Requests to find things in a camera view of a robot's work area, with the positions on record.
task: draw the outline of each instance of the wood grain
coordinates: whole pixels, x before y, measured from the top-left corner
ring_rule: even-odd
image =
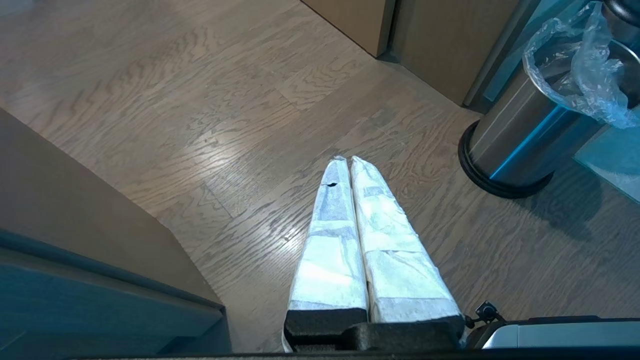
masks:
[[[396,0],[303,0],[369,54],[387,49]]]
[[[0,19],[0,103],[174,233],[227,305],[235,351],[279,348],[337,154],[379,167],[466,312],[640,316],[640,209],[583,168],[530,199],[484,193],[456,156],[479,115],[296,0],[111,4]]]

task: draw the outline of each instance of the hardwood floor plank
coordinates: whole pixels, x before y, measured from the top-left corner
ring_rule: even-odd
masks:
[[[206,186],[179,197],[156,218],[171,230],[192,258],[198,256],[197,250],[208,245],[231,220]]]
[[[329,63],[312,64],[301,69],[277,88],[297,109],[309,109],[373,61],[362,50],[354,51],[352,55],[343,53]]]
[[[236,217],[281,183],[292,168],[314,159],[357,122],[366,118],[380,96],[378,84],[392,74],[383,63],[372,63],[344,86],[325,97],[300,118],[216,174],[207,183],[225,209]]]
[[[260,99],[262,102],[254,108],[224,121],[212,120],[207,112],[196,115],[192,124],[200,128],[198,137],[189,138],[185,147],[155,162],[154,168],[121,191],[155,214],[176,196],[238,164],[245,154],[259,151],[256,144],[300,117],[299,111],[275,90]]]

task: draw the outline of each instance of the wrapped object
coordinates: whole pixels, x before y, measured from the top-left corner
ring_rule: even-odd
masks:
[[[349,169],[329,162],[316,195],[307,241],[291,286],[289,310],[367,309]]]
[[[378,169],[353,156],[351,179],[372,322],[463,317]]]

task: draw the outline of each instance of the stainless steel trash can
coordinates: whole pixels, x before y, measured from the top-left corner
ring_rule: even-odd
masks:
[[[625,64],[620,88],[632,108],[639,102],[640,60],[618,42],[609,48],[610,58]],[[527,197],[544,188],[554,170],[602,126],[549,99],[521,66],[493,108],[464,132],[458,157],[469,178],[487,192]]]

